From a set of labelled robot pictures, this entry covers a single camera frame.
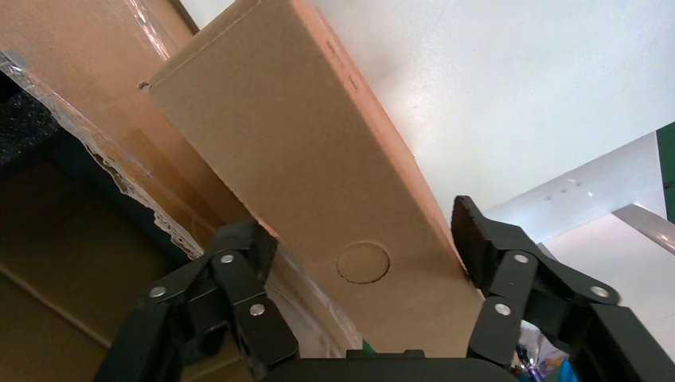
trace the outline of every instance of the cardboard sheet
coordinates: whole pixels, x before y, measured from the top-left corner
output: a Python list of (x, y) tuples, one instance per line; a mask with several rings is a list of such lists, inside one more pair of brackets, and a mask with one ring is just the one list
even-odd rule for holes
[(461, 357), (482, 298), (415, 160), (304, 1), (239, 1), (150, 94), (376, 351)]

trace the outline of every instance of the transparent plastic wrap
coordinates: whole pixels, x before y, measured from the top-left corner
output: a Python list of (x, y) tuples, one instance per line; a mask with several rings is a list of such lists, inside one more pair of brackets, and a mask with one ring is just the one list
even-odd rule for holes
[(191, 38), (169, 0), (4, 2), (0, 71), (43, 103), (189, 257), (246, 209), (150, 101)]
[(281, 246), (266, 289), (298, 339), (302, 357), (340, 358), (348, 349), (363, 347), (351, 320)]

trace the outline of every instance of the white wall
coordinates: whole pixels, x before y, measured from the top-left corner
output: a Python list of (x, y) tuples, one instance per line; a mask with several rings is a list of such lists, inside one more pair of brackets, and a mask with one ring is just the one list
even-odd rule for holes
[(675, 2), (316, 0), (446, 216), (675, 121)]

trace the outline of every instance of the circular cutout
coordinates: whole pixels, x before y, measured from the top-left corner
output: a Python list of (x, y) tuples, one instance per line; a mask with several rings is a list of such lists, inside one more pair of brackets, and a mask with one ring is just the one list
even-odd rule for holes
[(337, 272), (354, 284), (370, 284), (389, 271), (389, 255), (372, 243), (356, 243), (342, 250), (337, 257)]

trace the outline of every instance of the brown cardboard box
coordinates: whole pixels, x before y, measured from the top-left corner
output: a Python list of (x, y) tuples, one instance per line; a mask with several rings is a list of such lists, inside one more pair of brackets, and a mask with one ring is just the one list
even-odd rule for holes
[(376, 351), (464, 355), (482, 299), (414, 158), (312, 6), (235, 2), (150, 86)]
[(196, 258), (248, 212), (140, 89), (191, 38), (170, 0), (0, 0), (0, 71)]
[[(43, 162), (0, 181), (0, 380), (92, 380), (139, 292), (174, 265), (92, 183)], [(183, 380), (246, 381), (234, 342)]]

